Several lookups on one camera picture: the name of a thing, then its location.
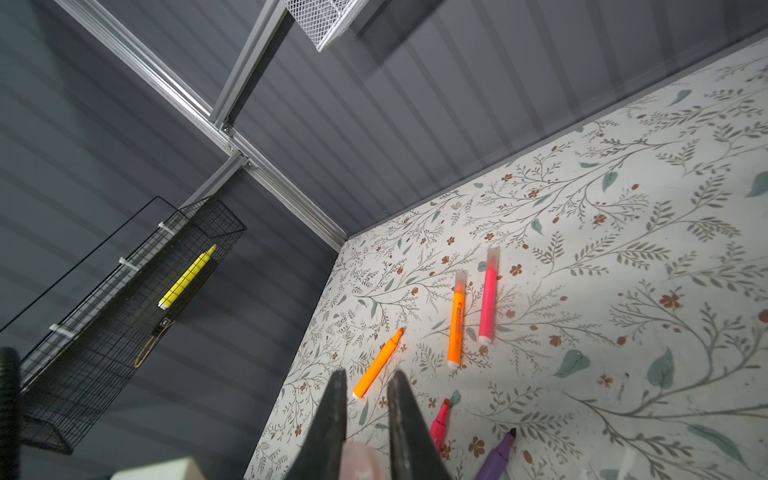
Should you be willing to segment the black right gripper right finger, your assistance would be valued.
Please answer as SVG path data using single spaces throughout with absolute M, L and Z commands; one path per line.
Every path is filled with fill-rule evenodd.
M 391 478 L 450 479 L 403 371 L 389 381 L 387 400 Z

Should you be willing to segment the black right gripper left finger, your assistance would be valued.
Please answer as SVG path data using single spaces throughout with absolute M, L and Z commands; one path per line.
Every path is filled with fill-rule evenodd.
M 305 442 L 285 479 L 337 480 L 347 430 L 347 374 L 334 371 L 326 385 Z

